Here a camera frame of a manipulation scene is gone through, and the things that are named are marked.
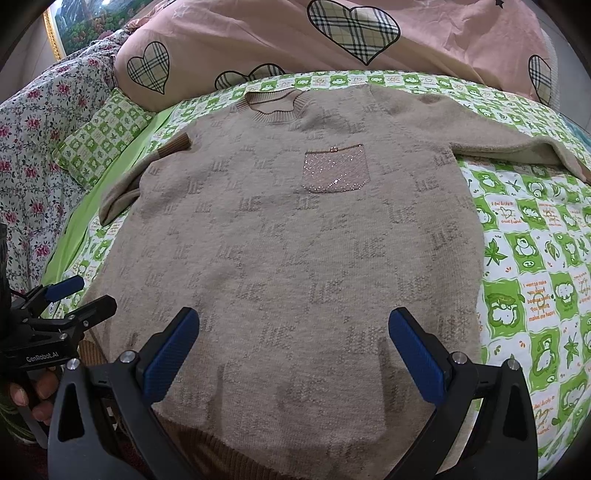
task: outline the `painting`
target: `painting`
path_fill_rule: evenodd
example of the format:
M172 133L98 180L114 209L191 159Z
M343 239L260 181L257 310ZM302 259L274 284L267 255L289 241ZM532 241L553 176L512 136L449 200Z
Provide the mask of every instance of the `painting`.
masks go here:
M44 14L58 60L120 29L150 0L56 0Z

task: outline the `pink pillowcase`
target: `pink pillowcase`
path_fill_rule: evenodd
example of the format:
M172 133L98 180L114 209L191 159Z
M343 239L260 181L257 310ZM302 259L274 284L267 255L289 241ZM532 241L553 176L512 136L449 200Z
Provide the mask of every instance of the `pink pillowcase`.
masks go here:
M177 0L137 22L115 60L119 87L161 111L276 74L394 69L549 103L548 51L521 0L370 2Z

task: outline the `ribbed hem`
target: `ribbed hem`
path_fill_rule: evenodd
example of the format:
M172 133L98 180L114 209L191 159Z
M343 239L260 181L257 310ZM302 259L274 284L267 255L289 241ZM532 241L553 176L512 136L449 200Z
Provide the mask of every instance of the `ribbed hem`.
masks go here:
M180 152L181 150L188 150L191 148L191 141L189 140L189 136L186 132L176 135L168 140L164 145L161 145L156 149L160 158L164 158L167 155L170 155L175 152Z
M300 480L261 465L211 434L158 419L173 443L208 480Z
M271 113L256 110L257 105L281 100L292 92L299 92L298 96L294 99L292 110L276 110ZM257 122L278 124L293 122L293 120L297 119L302 109L310 102L310 99L309 92L303 92L295 88L280 90L278 92L248 92L242 99L234 103L233 107L238 112L247 112L250 118Z
M94 342L82 340L78 344L78 353L80 354L80 359L82 359L87 367L107 363L105 356Z

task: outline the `blue gripper pad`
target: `blue gripper pad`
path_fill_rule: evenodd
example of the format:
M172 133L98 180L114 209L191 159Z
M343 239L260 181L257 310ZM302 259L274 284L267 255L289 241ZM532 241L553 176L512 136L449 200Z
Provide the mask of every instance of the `blue gripper pad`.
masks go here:
M83 288L84 278L80 275L75 275L74 277L67 278L54 285L49 285L45 292L45 299L50 303L60 301L70 295L74 295L74 293Z
M143 397L148 405L164 399L199 334L197 312L193 309L183 312L184 317L144 372Z
M423 400L436 407L443 404L446 398L443 372L404 316L396 310L390 313L388 333Z

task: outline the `green pillowcase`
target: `green pillowcase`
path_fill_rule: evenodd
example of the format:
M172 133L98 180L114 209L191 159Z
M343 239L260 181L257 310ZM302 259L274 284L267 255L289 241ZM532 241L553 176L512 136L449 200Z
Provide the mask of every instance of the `green pillowcase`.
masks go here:
M85 190L90 190L153 116L116 88L90 122L53 152L53 159Z

